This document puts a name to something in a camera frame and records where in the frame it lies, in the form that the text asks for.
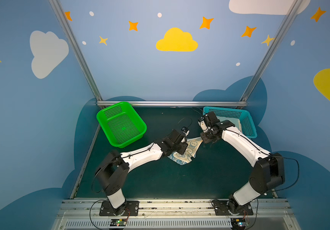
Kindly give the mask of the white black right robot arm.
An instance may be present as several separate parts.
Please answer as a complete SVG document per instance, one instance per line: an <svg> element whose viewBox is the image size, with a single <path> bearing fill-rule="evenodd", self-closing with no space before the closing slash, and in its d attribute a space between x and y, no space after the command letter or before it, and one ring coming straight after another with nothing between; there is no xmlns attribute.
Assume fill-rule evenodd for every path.
<svg viewBox="0 0 330 230"><path fill-rule="evenodd" d="M229 197L228 208L238 213L252 200L285 183L284 159L272 154L246 137L229 120L220 121L214 112L203 115L198 124L203 142L223 140L233 146L253 168L248 182Z"/></svg>

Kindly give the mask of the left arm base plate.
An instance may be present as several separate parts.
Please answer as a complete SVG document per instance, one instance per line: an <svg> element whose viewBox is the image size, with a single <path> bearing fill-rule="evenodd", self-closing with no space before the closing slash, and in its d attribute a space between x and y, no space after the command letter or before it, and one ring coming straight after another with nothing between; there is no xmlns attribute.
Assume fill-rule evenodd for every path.
<svg viewBox="0 0 330 230"><path fill-rule="evenodd" d="M100 216L138 216L139 201L125 201L118 208L113 208L109 200L101 204Z"/></svg>

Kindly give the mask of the teal yellow patterned towel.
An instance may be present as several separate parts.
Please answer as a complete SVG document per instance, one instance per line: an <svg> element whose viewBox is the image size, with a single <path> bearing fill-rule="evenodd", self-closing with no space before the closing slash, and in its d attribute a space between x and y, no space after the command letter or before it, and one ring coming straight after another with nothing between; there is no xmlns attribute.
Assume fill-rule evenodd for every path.
<svg viewBox="0 0 330 230"><path fill-rule="evenodd" d="M242 133L242 125L239 119L229 117L218 117L220 123L222 123L222 130L228 130L237 134Z"/></svg>

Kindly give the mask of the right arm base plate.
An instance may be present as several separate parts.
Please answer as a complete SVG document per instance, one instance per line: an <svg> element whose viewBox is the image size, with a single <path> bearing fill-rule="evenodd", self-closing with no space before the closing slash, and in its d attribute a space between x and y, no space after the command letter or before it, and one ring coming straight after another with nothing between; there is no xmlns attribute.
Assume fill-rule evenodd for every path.
<svg viewBox="0 0 330 230"><path fill-rule="evenodd" d="M239 205L236 201L218 200L211 201L217 216L238 216L238 215L253 215L253 210L250 203Z"/></svg>

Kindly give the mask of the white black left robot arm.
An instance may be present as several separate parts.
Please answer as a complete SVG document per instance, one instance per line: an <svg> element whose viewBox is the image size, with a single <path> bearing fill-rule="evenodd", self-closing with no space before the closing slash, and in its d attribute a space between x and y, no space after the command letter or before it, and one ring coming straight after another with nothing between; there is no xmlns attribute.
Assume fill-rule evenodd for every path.
<svg viewBox="0 0 330 230"><path fill-rule="evenodd" d="M189 132L187 127L180 131L174 129L165 138L141 149L123 153L114 150L108 153L96 170L94 178L101 185L110 206L114 210L125 207L126 198L122 187L129 172L146 163L168 157L174 152L185 153Z"/></svg>

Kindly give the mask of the blue bunny print towel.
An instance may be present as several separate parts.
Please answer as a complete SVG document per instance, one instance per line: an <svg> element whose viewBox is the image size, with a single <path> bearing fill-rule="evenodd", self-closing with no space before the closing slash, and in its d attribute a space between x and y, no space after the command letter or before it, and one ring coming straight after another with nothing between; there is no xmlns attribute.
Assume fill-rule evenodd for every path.
<svg viewBox="0 0 330 230"><path fill-rule="evenodd" d="M179 165L186 165L192 161L192 158L196 157L196 152L199 149L202 142L203 140L201 137L189 139L187 141L188 146L184 154L174 152L171 155L169 155L168 158Z"/></svg>

